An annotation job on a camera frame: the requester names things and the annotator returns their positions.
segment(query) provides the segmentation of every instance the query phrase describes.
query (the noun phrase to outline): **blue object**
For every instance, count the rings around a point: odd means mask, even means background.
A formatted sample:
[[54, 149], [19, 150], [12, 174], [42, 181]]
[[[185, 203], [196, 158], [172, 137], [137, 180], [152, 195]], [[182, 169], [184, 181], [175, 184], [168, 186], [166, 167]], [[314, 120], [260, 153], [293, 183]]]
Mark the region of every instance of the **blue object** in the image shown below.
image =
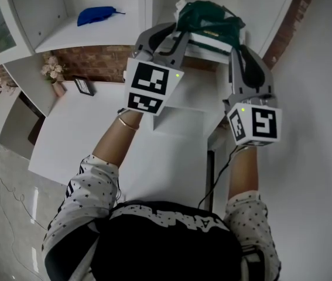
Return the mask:
[[117, 12], [117, 9], [112, 6], [101, 6], [84, 9], [78, 15], [77, 26], [106, 20], [113, 13], [121, 13], [125, 15], [123, 12]]

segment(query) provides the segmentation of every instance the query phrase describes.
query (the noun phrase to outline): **gold bracelet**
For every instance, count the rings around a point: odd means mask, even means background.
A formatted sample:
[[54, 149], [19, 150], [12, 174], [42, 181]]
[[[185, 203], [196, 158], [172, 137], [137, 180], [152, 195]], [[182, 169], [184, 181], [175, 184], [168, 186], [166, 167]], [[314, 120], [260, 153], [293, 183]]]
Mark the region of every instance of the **gold bracelet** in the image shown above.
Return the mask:
[[134, 130], [134, 131], [138, 130], [138, 128], [136, 129], [136, 128], [133, 128], [133, 127], [129, 126], [126, 122], [124, 122], [122, 120], [122, 118], [118, 118], [118, 120], [121, 122], [121, 124], [123, 124], [124, 126], [128, 127], [130, 130]]

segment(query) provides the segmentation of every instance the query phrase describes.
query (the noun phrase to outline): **marble floor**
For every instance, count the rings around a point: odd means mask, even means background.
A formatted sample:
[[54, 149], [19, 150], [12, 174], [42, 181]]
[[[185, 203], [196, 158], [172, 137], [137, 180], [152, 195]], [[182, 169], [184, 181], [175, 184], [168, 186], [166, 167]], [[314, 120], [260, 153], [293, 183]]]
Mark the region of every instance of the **marble floor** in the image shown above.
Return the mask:
[[[0, 178], [9, 190], [14, 189], [16, 198], [24, 196], [29, 213], [47, 228], [64, 199], [66, 187], [30, 172], [28, 165], [28, 160], [0, 146]], [[2, 210], [0, 204], [0, 281], [48, 281], [41, 257], [46, 231], [30, 218], [22, 203], [3, 184], [0, 203], [3, 206]]]

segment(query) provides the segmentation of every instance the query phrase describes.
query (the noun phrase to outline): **picture frame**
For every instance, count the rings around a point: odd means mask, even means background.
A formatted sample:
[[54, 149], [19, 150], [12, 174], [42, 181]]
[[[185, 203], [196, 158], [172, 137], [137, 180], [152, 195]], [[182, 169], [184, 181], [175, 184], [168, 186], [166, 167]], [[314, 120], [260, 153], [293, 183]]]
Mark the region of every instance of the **picture frame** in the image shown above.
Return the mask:
[[95, 92], [93, 91], [93, 87], [87, 78], [75, 75], [73, 75], [73, 78], [74, 83], [81, 94], [94, 96]]

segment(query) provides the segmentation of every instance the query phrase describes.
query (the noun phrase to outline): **green cloth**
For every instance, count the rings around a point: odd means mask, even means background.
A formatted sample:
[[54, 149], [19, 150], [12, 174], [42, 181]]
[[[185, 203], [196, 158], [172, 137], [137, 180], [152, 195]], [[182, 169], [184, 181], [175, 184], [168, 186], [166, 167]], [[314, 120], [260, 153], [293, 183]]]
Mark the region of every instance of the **green cloth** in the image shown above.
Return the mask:
[[[226, 12], [230, 13], [232, 17], [224, 18]], [[177, 23], [177, 31], [189, 31], [207, 36], [230, 44], [236, 49], [240, 47], [239, 33], [243, 27], [245, 24], [241, 18], [235, 16], [224, 6], [210, 1], [187, 3], [180, 11]]]

